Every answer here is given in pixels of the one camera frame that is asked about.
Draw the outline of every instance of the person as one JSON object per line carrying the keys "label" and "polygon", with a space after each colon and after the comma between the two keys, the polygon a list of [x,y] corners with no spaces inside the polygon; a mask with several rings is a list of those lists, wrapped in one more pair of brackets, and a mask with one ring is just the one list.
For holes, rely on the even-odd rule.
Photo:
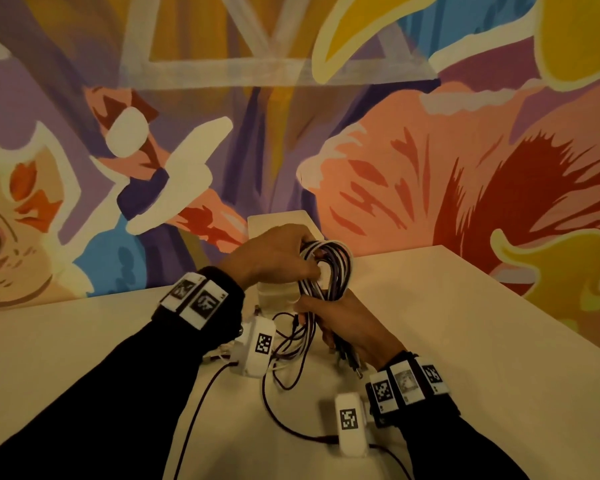
{"label": "person", "polygon": [[[142,330],[0,445],[0,478],[161,479],[203,355],[240,333],[244,290],[257,282],[317,280],[317,264],[299,257],[302,243],[312,240],[305,226],[275,227],[218,266],[199,270],[227,293],[206,323],[197,329],[158,306]],[[295,306],[301,316],[320,316],[327,345],[333,347],[333,334],[338,334],[378,371],[407,354],[350,291],[334,302],[303,296]],[[449,395],[408,405],[395,426],[407,442],[416,480],[462,472],[480,479],[527,478],[503,450],[462,419]]]}

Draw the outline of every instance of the forearm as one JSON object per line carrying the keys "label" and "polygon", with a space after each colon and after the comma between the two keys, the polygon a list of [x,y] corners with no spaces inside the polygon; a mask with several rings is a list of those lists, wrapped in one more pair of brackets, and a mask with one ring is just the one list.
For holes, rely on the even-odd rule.
{"label": "forearm", "polygon": [[[405,354],[390,364],[401,362]],[[448,394],[408,404],[397,411],[393,423],[407,442],[415,480],[456,476],[528,480],[503,450],[460,416]]]}
{"label": "forearm", "polygon": [[160,307],[19,433],[0,446],[0,476],[92,472],[161,478],[202,355],[238,334],[244,293],[224,273],[201,271],[228,291],[202,331]]}

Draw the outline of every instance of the person's left hand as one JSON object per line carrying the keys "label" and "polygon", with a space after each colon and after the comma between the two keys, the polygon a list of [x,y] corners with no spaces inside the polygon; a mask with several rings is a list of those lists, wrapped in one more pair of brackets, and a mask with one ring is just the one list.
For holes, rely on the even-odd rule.
{"label": "person's left hand", "polygon": [[300,257],[302,243],[314,240],[304,225],[273,227],[234,250],[218,268],[231,276],[243,290],[257,282],[318,281],[320,268],[317,263]]}

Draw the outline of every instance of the painted wall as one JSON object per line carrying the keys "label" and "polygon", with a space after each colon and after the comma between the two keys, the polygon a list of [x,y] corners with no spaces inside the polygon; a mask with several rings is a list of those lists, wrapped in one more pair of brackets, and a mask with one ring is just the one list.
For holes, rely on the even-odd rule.
{"label": "painted wall", "polygon": [[600,346],[600,0],[0,0],[0,309],[172,283],[292,209]]}

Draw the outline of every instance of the white marker tag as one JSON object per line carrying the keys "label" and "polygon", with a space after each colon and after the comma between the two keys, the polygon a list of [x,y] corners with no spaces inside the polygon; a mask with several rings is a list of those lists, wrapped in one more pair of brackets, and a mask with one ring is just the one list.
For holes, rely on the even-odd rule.
{"label": "white marker tag", "polygon": [[424,399],[424,393],[418,385],[408,361],[400,362],[389,367],[406,404],[417,403]]}
{"label": "white marker tag", "polygon": [[195,291],[205,277],[198,273],[187,273],[177,282],[171,291],[162,298],[160,304],[167,310],[175,312],[180,304]]}
{"label": "white marker tag", "polygon": [[416,357],[416,362],[424,372],[424,376],[427,378],[434,394],[448,394],[449,387],[442,380],[440,373],[436,369],[436,366],[431,361],[423,359],[422,357]]}
{"label": "white marker tag", "polygon": [[227,292],[213,281],[208,281],[194,295],[193,299],[180,312],[180,316],[198,330],[207,324],[209,318],[220,308]]}
{"label": "white marker tag", "polygon": [[389,374],[386,371],[377,372],[369,377],[371,387],[376,395],[378,409],[380,413],[390,413],[398,409],[398,403],[393,395],[393,389],[389,382]]}

